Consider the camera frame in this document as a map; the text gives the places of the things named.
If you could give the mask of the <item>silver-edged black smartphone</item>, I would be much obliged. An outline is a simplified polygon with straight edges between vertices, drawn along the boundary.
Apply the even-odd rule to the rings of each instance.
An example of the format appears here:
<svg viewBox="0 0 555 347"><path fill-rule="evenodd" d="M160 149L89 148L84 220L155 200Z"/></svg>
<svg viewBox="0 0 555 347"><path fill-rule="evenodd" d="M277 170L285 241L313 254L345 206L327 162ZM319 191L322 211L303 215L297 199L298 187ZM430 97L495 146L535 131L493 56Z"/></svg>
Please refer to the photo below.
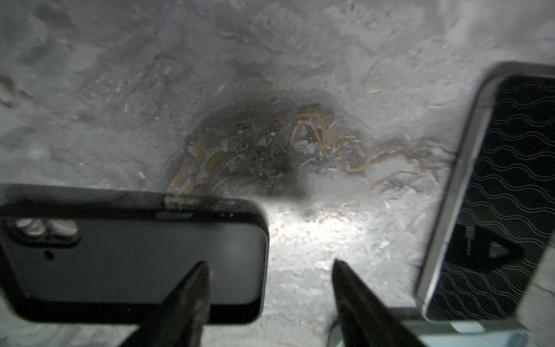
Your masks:
<svg viewBox="0 0 555 347"><path fill-rule="evenodd" d="M554 235L554 67L503 62L479 85L416 298L430 321L505 320Z"/></svg>

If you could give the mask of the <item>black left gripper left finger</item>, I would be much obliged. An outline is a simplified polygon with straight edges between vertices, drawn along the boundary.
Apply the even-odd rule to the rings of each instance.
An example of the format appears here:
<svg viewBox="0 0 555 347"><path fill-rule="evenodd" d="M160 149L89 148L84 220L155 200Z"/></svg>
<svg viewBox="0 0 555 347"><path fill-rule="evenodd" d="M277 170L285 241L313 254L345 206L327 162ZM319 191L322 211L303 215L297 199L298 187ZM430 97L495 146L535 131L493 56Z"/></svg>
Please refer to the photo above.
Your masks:
<svg viewBox="0 0 555 347"><path fill-rule="evenodd" d="M210 285L209 265L198 262L120 347L200 346L210 316Z"/></svg>

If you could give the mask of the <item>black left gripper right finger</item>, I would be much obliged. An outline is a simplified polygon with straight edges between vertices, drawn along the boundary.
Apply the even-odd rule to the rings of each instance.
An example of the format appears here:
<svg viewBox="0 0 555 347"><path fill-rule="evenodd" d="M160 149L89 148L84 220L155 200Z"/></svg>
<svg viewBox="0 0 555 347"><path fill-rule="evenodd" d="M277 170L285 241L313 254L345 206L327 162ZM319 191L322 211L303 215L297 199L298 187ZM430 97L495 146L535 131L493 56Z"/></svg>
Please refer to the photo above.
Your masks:
<svg viewBox="0 0 555 347"><path fill-rule="evenodd" d="M332 285L346 346L423 346L392 315L347 262L334 261Z"/></svg>

